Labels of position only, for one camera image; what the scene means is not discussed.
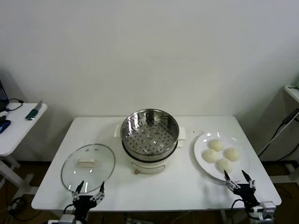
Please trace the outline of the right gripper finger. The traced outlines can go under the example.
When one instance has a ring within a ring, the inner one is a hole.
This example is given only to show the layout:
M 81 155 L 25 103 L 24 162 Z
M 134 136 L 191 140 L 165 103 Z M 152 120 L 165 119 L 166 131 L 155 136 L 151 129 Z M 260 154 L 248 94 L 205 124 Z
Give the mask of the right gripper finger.
M 229 189 L 240 189 L 240 185 L 238 185 L 237 183 L 233 182 L 229 175 L 227 174 L 226 170 L 224 170 L 224 177 L 225 177 L 225 181 L 226 181 L 226 186 Z
M 254 189 L 255 188 L 255 180 L 252 180 L 251 177 L 244 170 L 242 170 L 242 174 L 244 175 L 246 181 L 248 182 L 249 187 Z

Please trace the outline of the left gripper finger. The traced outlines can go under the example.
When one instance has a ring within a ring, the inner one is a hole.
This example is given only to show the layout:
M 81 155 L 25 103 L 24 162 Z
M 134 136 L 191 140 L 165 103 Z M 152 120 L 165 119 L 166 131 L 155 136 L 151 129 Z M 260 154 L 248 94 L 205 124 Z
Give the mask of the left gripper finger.
M 82 181 L 78 186 L 77 188 L 75 189 L 75 191 L 72 192 L 72 198 L 73 200 L 78 200 L 79 199 L 79 194 L 81 192 L 81 189 L 84 185 L 84 181 Z
M 105 197 L 104 184 L 105 184 L 105 182 L 103 181 L 103 183 L 101 184 L 99 192 L 96 195 L 94 195 L 93 197 L 90 198 L 91 201 L 101 202 L 104 199 L 104 197 Z

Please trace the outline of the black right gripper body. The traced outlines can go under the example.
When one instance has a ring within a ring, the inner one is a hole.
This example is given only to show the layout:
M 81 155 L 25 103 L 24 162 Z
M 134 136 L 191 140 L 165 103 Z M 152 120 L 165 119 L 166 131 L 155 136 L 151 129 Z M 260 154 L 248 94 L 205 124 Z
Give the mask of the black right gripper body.
M 249 210 L 255 206 L 260 205 L 254 195 L 255 191 L 256 188 L 250 186 L 249 184 L 239 184 L 239 187 L 235 188 L 233 190 L 233 193 L 241 197 L 245 209 Z

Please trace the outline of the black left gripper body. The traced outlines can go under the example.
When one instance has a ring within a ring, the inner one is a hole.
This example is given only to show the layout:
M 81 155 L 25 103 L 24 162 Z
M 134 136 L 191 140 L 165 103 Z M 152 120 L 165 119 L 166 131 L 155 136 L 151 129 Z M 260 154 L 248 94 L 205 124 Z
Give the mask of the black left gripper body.
M 86 223 L 89 210 L 97 206 L 96 201 L 91 200 L 91 198 L 92 196 L 79 196 L 78 199 L 73 200 L 75 208 L 73 214 L 77 221 Z

